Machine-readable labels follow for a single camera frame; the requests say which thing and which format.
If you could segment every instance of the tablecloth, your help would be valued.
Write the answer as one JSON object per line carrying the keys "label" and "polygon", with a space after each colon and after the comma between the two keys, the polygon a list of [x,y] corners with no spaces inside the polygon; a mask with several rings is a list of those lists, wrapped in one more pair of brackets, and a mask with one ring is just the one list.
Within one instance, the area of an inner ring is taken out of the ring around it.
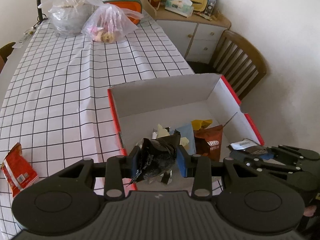
{"label": "tablecloth", "polygon": [[[49,21],[32,37],[8,87],[0,111],[0,160],[17,143],[40,179],[90,157],[104,162],[119,155],[107,89],[141,79],[193,71],[146,13],[138,29],[114,44],[84,35],[57,38]],[[4,239],[20,228],[12,194],[0,175],[0,228]],[[103,194],[102,179],[95,192]]]}

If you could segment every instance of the wooden cabinet top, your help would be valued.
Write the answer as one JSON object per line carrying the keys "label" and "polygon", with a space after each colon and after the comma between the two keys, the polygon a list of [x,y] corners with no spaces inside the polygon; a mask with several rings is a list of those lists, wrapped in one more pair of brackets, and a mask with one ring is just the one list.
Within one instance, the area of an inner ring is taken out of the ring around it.
{"label": "wooden cabinet top", "polygon": [[204,19],[199,15],[193,14],[190,17],[184,17],[180,14],[167,11],[164,7],[160,6],[159,10],[156,13],[155,20],[170,20],[170,21],[184,21],[184,22],[195,22],[195,23],[203,23],[215,26],[221,26],[229,29],[231,27],[231,22],[221,13],[218,14],[217,20],[212,19],[209,21]]}

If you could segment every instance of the barcode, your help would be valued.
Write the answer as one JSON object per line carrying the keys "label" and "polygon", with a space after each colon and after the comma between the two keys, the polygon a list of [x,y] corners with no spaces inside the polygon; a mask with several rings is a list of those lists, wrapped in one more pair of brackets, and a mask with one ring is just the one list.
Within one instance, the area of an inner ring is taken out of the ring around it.
{"label": "barcode", "polygon": [[23,174],[21,174],[19,177],[17,177],[17,181],[19,183],[22,183],[26,178],[23,176]]}

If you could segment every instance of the blue snack package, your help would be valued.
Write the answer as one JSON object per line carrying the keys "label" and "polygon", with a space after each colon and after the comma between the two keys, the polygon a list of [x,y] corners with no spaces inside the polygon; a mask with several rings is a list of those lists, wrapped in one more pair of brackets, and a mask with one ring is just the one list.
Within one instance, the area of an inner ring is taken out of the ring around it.
{"label": "blue snack package", "polygon": [[[186,137],[189,140],[189,143],[185,146],[185,150],[189,155],[196,154],[196,143],[195,143],[195,136],[193,134],[193,128],[191,122],[183,125],[179,128],[176,128],[177,131],[180,132],[181,137]],[[174,130],[170,130],[169,134],[172,135]]]}

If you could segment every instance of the transparent plastic bag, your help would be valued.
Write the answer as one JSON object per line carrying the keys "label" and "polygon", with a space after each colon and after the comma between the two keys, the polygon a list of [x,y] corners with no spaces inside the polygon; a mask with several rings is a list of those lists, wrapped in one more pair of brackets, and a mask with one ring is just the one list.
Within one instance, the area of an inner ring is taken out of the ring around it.
{"label": "transparent plastic bag", "polygon": [[127,16],[143,18],[143,14],[139,12],[106,3],[90,16],[82,33],[90,36],[93,41],[113,43],[138,28]]}
{"label": "transparent plastic bag", "polygon": [[100,0],[48,0],[52,3],[49,12],[51,23],[58,37],[74,37],[81,33],[83,25],[92,14],[92,5],[103,5]]}

